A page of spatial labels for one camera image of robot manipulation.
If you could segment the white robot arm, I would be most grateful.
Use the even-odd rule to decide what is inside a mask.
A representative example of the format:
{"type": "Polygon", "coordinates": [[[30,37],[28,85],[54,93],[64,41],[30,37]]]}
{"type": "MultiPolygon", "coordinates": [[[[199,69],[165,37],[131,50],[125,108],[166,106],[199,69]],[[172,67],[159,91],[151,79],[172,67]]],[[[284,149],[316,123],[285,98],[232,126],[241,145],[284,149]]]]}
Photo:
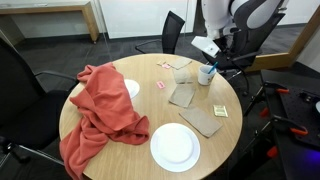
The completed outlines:
{"type": "Polygon", "coordinates": [[[211,57],[221,51],[215,40],[236,32],[258,30],[289,0],[201,0],[207,36],[195,36],[191,44],[211,57]]]}

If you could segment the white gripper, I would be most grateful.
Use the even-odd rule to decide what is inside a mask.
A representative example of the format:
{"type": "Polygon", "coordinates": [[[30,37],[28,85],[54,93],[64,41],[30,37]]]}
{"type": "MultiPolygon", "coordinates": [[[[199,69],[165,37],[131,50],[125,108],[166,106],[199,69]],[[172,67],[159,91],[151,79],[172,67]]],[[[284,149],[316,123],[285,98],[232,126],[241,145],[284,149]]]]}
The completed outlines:
{"type": "Polygon", "coordinates": [[[215,57],[217,53],[220,51],[220,48],[207,37],[196,36],[191,44],[211,57],[215,57]]]}

